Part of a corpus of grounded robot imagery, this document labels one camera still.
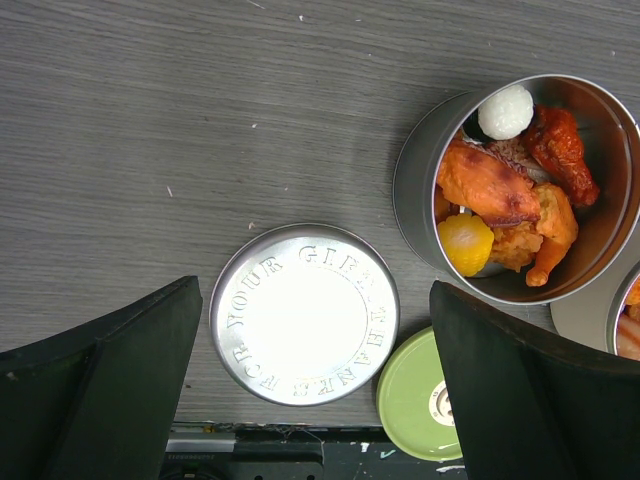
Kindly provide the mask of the red food piece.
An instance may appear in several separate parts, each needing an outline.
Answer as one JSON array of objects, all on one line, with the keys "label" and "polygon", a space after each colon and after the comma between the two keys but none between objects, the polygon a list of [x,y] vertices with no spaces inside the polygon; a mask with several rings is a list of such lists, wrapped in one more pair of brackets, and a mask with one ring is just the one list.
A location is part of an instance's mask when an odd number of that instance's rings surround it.
[{"label": "red food piece", "polygon": [[564,189],[575,207],[592,206],[600,189],[585,162],[585,147],[574,115],[538,104],[521,143],[531,157]]}]

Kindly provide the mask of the large round steel tin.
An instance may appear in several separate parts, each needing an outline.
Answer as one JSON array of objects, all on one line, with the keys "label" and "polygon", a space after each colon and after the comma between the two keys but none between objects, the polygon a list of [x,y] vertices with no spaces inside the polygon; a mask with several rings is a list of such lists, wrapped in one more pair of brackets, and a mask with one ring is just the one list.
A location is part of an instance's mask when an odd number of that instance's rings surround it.
[{"label": "large round steel tin", "polygon": [[[578,236],[541,287],[526,284],[526,274],[534,263],[516,272],[489,260],[476,275],[460,275],[444,253],[437,232],[437,225],[449,216],[476,215],[446,200],[437,185],[444,151],[452,140],[460,139],[489,152],[487,143],[475,142],[464,134],[463,123],[487,98],[513,85],[531,93],[534,108],[538,104],[559,107],[574,115],[586,165],[600,189],[592,206],[575,207],[569,200]],[[535,305],[586,287],[619,256],[639,219],[638,180],[639,124],[630,111],[595,83],[575,76],[542,74],[466,92],[431,110],[401,150],[394,173],[393,204],[404,239],[423,261],[492,300]]]}]

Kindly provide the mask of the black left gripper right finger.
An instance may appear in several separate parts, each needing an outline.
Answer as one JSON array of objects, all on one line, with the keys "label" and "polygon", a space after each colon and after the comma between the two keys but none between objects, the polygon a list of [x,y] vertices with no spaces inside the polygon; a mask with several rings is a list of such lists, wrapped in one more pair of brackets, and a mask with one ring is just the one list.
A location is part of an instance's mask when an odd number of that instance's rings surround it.
[{"label": "black left gripper right finger", "polygon": [[638,362],[449,283],[429,307],[468,478],[638,478]]}]

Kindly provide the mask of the round steel lid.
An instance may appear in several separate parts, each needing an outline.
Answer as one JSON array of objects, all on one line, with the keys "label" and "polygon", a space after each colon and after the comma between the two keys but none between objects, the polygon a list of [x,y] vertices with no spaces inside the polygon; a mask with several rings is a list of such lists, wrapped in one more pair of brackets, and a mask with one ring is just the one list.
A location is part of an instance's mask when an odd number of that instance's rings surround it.
[{"label": "round steel lid", "polygon": [[389,357],[399,318],[383,257],[361,237],[317,223],[277,227],[241,247],[209,306],[230,377],[293,407],[333,402],[366,384]]}]

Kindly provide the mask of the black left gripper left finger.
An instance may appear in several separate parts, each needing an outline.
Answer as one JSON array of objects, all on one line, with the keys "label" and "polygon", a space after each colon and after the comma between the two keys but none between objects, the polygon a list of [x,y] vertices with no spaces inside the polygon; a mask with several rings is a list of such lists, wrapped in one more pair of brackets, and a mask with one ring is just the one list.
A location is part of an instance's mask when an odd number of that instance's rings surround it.
[{"label": "black left gripper left finger", "polygon": [[158,478],[201,312],[184,276],[2,352],[2,478]]}]

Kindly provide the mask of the brown meat chunk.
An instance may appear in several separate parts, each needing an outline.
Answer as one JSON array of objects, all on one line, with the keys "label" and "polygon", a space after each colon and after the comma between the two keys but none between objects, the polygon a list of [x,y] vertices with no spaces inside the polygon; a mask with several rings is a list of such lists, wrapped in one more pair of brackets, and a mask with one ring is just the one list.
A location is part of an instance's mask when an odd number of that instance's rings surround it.
[{"label": "brown meat chunk", "polygon": [[549,174],[538,164],[521,144],[520,138],[492,141],[485,148],[534,184],[550,182]]}]

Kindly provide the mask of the orange fried food piece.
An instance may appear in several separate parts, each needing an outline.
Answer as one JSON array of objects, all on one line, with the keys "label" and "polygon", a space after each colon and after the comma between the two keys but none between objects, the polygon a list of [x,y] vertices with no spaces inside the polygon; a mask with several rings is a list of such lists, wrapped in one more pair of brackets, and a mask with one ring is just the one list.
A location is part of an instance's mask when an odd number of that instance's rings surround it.
[{"label": "orange fried food piece", "polygon": [[526,284],[541,287],[577,239],[579,227],[569,199],[560,187],[542,183],[533,191],[540,201],[540,219],[495,228],[489,260],[516,272],[534,263],[526,274]]}]

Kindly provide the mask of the small steel bowl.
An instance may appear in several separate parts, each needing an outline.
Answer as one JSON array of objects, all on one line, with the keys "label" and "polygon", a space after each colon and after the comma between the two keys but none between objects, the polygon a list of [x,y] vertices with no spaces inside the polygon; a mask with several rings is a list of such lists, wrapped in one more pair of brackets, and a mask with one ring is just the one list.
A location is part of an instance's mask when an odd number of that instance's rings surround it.
[{"label": "small steel bowl", "polygon": [[557,332],[596,350],[639,359],[639,263],[616,264],[551,304]]}]

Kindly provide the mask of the green round lid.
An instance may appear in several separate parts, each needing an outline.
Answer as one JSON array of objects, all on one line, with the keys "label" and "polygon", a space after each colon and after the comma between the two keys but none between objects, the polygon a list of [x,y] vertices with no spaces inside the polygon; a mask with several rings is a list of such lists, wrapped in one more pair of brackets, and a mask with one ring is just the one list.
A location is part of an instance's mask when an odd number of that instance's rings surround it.
[{"label": "green round lid", "polygon": [[378,381],[376,407],[385,434],[402,452],[432,462],[462,457],[432,328],[391,355]]}]

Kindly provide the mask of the yellow food piece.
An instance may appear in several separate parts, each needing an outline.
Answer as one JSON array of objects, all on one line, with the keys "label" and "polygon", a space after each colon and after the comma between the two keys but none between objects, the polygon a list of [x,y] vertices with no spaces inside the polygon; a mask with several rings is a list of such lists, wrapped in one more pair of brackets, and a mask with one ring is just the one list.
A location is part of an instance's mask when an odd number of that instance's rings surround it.
[{"label": "yellow food piece", "polygon": [[437,225],[437,232],[444,253],[460,275],[474,276],[488,263],[494,233],[479,216],[449,216]]}]

